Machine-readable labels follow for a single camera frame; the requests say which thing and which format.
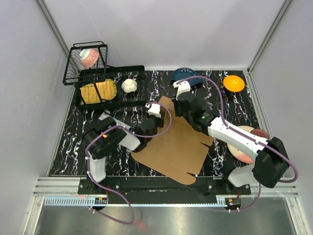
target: black wire rack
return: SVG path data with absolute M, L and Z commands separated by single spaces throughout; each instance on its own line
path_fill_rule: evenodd
M 80 61 L 80 52 L 83 49 L 99 51 L 97 62 L 89 69 L 85 69 Z M 75 43 L 71 47 L 63 77 L 64 85 L 85 85 L 92 82 L 104 81 L 107 70 L 108 45 L 102 41 Z
M 80 60 L 83 49 L 95 49 L 99 51 L 97 62 L 89 69 L 85 69 Z M 147 103 L 147 87 L 145 68 L 142 65 L 113 67 L 107 65 L 108 45 L 102 41 L 76 43 L 71 47 L 67 59 L 67 65 L 63 77 L 64 85 L 75 87 L 74 100 L 79 110 L 112 109 L 120 107 L 143 106 Z M 133 93 L 125 93 L 122 83 L 126 79 L 137 82 L 137 90 Z M 98 82 L 111 79 L 116 85 L 116 96 L 112 100 L 105 100 L 97 86 Z M 86 103 L 80 88 L 87 84 L 93 84 L 99 102 Z
M 137 82 L 137 90 L 132 93 L 125 93 L 122 89 L 122 83 L 129 78 Z M 106 79 L 112 79 L 116 84 L 117 93 L 115 98 L 107 101 L 100 99 L 99 103 L 86 104 L 81 95 L 80 89 L 75 89 L 75 105 L 79 110 L 144 106 L 147 103 L 146 74 L 143 65 L 126 67 L 108 66 Z

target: flattened cardboard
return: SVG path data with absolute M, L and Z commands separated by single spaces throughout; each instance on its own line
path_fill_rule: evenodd
M 193 184 L 196 178 L 189 173 L 200 173 L 209 150 L 202 143 L 211 146 L 213 138 L 193 130 L 183 117 L 176 117 L 174 104 L 169 98 L 163 96 L 159 103 L 170 110 L 172 126 L 165 134 L 153 138 L 142 151 L 132 152 L 132 157 L 181 184 Z M 164 127 L 159 128 L 158 133 L 164 131 L 168 124 L 166 114 Z

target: white wall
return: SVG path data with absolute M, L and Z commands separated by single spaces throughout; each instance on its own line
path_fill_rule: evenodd
M 296 185 L 313 231 L 312 12 L 312 0 L 293 1 L 252 75 L 271 131 L 299 170 Z
M 0 7 L 0 228 L 19 234 L 39 176 L 45 176 L 70 87 L 66 58 L 34 0 Z
M 109 64 L 247 67 L 283 0 L 45 0 L 64 40 L 103 40 Z

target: white teapot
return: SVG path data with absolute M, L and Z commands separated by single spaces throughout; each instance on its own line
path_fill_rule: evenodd
M 125 93 L 135 92 L 137 91 L 137 82 L 128 78 L 122 83 L 122 89 Z

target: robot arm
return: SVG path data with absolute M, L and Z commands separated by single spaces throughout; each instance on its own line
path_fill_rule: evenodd
M 120 125 L 131 132 L 139 135 L 155 135 L 158 127 L 164 126 L 164 112 L 160 110 L 159 105 L 148 107 L 149 119 L 133 128 L 123 122 L 112 118 L 109 115 L 102 114 L 102 120 L 96 123 L 91 129 L 83 135 L 83 144 L 88 146 L 102 132 L 112 126 Z M 103 138 L 98 139 L 89 149 L 90 170 L 96 182 L 100 182 L 106 177 L 106 157 L 110 155 L 120 145 L 130 151 L 139 152 L 147 146 L 151 138 L 140 138 L 132 135 L 123 129 L 113 129 Z
M 289 165 L 275 153 L 258 143 L 269 145 L 287 157 L 285 147 L 280 139 L 274 137 L 271 140 L 267 140 L 255 136 L 228 121 L 226 121 L 228 125 L 226 127 L 219 113 L 202 109 L 195 95 L 190 92 L 188 82 L 182 82 L 179 85 L 174 83 L 173 86 L 178 88 L 176 97 L 172 99 L 176 116 L 183 116 L 194 130 L 229 143 L 255 161 L 254 164 L 231 171 L 228 175 L 228 181 L 231 184 L 240 187 L 245 184 L 259 182 L 268 188 L 275 187 Z M 251 141 L 239 133 L 250 136 L 256 141 Z

